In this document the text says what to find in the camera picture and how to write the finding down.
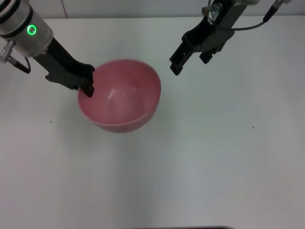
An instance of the black cable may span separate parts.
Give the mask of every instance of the black cable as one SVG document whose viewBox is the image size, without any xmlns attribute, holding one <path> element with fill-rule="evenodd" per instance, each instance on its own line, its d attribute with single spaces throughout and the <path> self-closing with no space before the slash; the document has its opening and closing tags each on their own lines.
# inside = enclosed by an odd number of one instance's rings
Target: black cable
<svg viewBox="0 0 305 229">
<path fill-rule="evenodd" d="M 30 65 L 30 62 L 28 60 L 28 58 L 24 57 L 27 64 L 28 64 L 28 67 L 25 67 L 22 63 L 20 63 L 19 61 L 17 61 L 15 64 L 13 64 L 14 67 L 18 68 L 19 70 L 23 71 L 24 73 L 26 74 L 29 74 L 31 72 L 31 65 Z"/>
<path fill-rule="evenodd" d="M 254 25 L 254 26 L 245 27 L 245 28 L 224 28 L 224 27 L 221 27 L 221 26 L 215 24 L 214 21 L 212 22 L 212 24 L 213 24 L 213 26 L 216 29 L 223 30 L 223 31 L 245 31 L 245 30 L 252 30 L 252 29 L 258 28 L 258 27 L 264 25 L 266 22 L 268 22 L 274 16 L 274 14 L 278 11 L 278 9 L 282 5 L 282 3 L 283 3 L 282 1 L 276 0 L 275 3 L 270 7 L 270 9 L 267 12 L 267 14 L 264 16 L 263 21 L 261 23 L 257 24 L 257 25 Z"/>
<path fill-rule="evenodd" d="M 262 21 L 261 23 L 257 24 L 257 25 L 254 25 L 254 26 L 250 26 L 250 27 L 245 27 L 245 28 L 224 28 L 224 27 L 221 27 L 219 25 L 216 25 L 215 22 L 213 22 L 213 26 L 215 28 L 217 28 L 218 30 L 223 30 L 223 31 L 245 31 L 245 30 L 252 30 L 252 29 L 255 29 L 255 28 L 258 28 L 262 25 L 264 25 L 265 22 Z"/>
</svg>

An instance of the white surface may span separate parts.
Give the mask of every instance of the white surface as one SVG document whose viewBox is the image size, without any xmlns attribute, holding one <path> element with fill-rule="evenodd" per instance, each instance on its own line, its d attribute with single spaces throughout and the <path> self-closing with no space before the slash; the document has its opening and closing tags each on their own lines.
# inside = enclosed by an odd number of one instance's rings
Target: white surface
<svg viewBox="0 0 305 229">
<path fill-rule="evenodd" d="M 61 0 L 30 0 L 30 4 L 43 18 L 66 18 Z"/>
<path fill-rule="evenodd" d="M 0 65 L 1 228 L 304 228 L 305 17 L 236 33 L 174 76 L 168 59 L 199 21 L 47 20 L 79 61 L 159 73 L 155 116 L 128 134 L 87 121 L 34 60 L 30 75 Z"/>
<path fill-rule="evenodd" d="M 245 15 L 265 15 L 275 0 L 261 0 Z M 207 0 L 64 0 L 68 18 L 202 16 Z M 305 14 L 305 1 L 293 0 L 278 14 Z"/>
</svg>

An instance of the pink bowl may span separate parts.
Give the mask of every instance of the pink bowl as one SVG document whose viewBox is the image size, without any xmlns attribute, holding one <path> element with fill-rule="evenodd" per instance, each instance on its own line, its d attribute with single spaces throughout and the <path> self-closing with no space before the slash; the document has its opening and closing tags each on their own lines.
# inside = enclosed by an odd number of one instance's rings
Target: pink bowl
<svg viewBox="0 0 305 229">
<path fill-rule="evenodd" d="M 88 119 L 107 131 L 136 130 L 157 109 L 161 81 L 156 71 L 143 62 L 108 62 L 95 69 L 93 80 L 92 98 L 78 90 L 79 106 Z"/>
</svg>

